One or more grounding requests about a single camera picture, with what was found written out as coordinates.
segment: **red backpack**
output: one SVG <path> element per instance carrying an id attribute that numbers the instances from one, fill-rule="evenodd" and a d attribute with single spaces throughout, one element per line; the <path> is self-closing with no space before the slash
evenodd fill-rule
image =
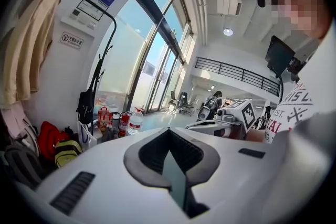
<path id="1" fill-rule="evenodd" d="M 70 137 L 66 132 L 60 132 L 51 123 L 45 121 L 41 125 L 41 132 L 37 138 L 37 143 L 43 157 L 54 161 L 56 144 L 59 141 L 68 139 L 70 139 Z"/>

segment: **fire extinguisher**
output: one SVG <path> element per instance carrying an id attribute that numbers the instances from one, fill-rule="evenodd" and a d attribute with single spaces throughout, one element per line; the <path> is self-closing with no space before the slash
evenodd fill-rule
<path id="1" fill-rule="evenodd" d="M 121 113 L 120 126 L 119 126 L 119 137 L 123 137 L 123 136 L 126 135 L 129 120 L 130 120 L 129 113 L 122 112 Z"/>

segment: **railing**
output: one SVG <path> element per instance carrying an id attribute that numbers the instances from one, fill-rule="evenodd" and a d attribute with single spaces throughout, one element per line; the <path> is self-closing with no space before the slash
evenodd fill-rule
<path id="1" fill-rule="evenodd" d="M 228 63 L 197 57 L 195 68 L 237 79 L 279 96 L 279 84 L 244 68 Z"/>

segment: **round ceiling light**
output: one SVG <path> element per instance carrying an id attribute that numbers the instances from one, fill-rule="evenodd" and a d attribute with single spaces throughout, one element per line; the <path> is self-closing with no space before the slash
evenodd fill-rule
<path id="1" fill-rule="evenodd" d="M 233 31 L 230 28 L 226 28 L 226 29 L 224 29 L 223 33 L 224 33 L 225 36 L 232 36 Z"/>

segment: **chair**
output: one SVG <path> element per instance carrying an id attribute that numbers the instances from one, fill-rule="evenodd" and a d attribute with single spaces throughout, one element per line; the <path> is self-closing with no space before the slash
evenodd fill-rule
<path id="1" fill-rule="evenodd" d="M 166 112 L 170 115 L 174 115 L 177 112 L 177 108 L 179 107 L 180 101 L 175 98 L 175 92 L 171 91 L 170 92 L 170 101 L 168 102 L 168 105 L 174 106 L 174 110 L 171 111 L 169 108 L 166 110 Z"/>
<path id="2" fill-rule="evenodd" d="M 188 113 L 191 116 L 191 112 L 189 110 L 193 108 L 194 106 L 190 102 L 188 102 L 188 94 L 186 92 L 182 92 L 179 113 Z"/>

